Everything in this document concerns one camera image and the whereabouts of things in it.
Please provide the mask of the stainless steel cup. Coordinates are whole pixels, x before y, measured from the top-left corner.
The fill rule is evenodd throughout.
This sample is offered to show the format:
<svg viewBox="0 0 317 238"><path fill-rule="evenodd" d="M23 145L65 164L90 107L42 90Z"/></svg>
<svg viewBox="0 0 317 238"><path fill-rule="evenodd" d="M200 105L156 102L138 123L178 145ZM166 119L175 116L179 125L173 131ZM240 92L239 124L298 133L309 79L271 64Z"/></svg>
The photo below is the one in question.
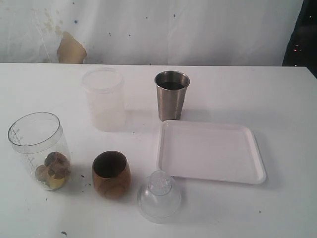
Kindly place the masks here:
<svg viewBox="0 0 317 238"><path fill-rule="evenodd" d="M190 79L179 71L163 71L155 76L158 117L161 121L180 120Z"/></svg>

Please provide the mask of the brown wooden cup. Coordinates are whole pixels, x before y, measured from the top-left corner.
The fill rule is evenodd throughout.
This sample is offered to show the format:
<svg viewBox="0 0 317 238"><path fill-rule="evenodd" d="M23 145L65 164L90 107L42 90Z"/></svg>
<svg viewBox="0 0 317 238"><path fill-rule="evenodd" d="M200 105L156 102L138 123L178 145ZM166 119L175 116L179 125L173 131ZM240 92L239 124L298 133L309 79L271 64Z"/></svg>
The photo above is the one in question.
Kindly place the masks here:
<svg viewBox="0 0 317 238"><path fill-rule="evenodd" d="M92 180L96 192L108 199L118 199L131 184L126 157L118 151L99 154L92 163Z"/></svg>

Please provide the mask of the clear dome shaker lid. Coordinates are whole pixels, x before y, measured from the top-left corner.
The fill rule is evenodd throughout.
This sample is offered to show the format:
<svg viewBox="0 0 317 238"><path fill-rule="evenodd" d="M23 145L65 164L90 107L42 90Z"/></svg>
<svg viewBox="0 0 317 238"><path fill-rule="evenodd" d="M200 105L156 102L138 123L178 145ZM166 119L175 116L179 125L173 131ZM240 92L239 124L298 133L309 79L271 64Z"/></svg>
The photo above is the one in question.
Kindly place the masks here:
<svg viewBox="0 0 317 238"><path fill-rule="evenodd" d="M160 223L180 208L182 194L174 178L162 170L154 171L138 189L137 205L148 220Z"/></svg>

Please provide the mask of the gold coins and brown cubes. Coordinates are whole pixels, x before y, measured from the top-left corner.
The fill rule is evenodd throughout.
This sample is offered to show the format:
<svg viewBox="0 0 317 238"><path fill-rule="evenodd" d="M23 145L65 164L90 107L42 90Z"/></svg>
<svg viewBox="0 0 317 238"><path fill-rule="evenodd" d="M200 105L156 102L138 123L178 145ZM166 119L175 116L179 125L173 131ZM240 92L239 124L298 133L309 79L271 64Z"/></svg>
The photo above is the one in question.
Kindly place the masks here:
<svg viewBox="0 0 317 238"><path fill-rule="evenodd" d="M46 186L47 190L62 188L70 175L70 161L60 152L51 152L44 164L35 170L35 178Z"/></svg>

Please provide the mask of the clear plastic shaker cup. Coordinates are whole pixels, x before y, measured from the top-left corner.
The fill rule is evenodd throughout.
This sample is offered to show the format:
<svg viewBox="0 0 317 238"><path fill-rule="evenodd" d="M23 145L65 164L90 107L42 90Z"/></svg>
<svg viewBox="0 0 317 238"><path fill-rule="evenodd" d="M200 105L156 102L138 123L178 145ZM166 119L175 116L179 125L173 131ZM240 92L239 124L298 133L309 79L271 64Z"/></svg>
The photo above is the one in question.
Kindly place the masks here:
<svg viewBox="0 0 317 238"><path fill-rule="evenodd" d="M46 186L36 180L35 170L44 164L47 155L57 151L71 163L62 124L52 113L36 112L19 118L10 126L7 136L28 174L45 190Z"/></svg>

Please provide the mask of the translucent plastic container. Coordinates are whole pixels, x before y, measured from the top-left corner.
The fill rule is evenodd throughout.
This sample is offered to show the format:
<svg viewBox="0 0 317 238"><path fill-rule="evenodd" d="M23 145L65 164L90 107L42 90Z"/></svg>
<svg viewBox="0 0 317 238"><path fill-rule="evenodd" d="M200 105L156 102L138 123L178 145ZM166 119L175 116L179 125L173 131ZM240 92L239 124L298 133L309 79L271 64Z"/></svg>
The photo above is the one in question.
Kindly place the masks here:
<svg viewBox="0 0 317 238"><path fill-rule="evenodd" d="M116 69L102 67L88 71L82 85L96 129L114 131L125 124L124 79Z"/></svg>

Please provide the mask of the white rectangular tray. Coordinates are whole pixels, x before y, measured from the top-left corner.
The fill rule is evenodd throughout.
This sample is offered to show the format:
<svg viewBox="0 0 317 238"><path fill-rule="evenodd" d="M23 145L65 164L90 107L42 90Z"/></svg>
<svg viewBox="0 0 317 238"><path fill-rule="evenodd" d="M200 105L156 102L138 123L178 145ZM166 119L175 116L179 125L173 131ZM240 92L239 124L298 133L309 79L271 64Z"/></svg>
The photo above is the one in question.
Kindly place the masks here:
<svg viewBox="0 0 317 238"><path fill-rule="evenodd" d="M254 134L237 124L164 121L159 133L157 165L179 178L245 184L266 180Z"/></svg>

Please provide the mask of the dark curtain at right edge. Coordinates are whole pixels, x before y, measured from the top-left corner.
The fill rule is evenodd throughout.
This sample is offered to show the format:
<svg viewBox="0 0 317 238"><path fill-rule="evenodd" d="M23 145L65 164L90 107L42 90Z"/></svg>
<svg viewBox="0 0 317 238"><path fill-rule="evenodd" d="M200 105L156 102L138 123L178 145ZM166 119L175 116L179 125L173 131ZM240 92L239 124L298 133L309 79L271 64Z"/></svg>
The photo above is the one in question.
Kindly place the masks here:
<svg viewBox="0 0 317 238"><path fill-rule="evenodd" d="M317 75L317 0L303 1L282 65L304 66Z"/></svg>

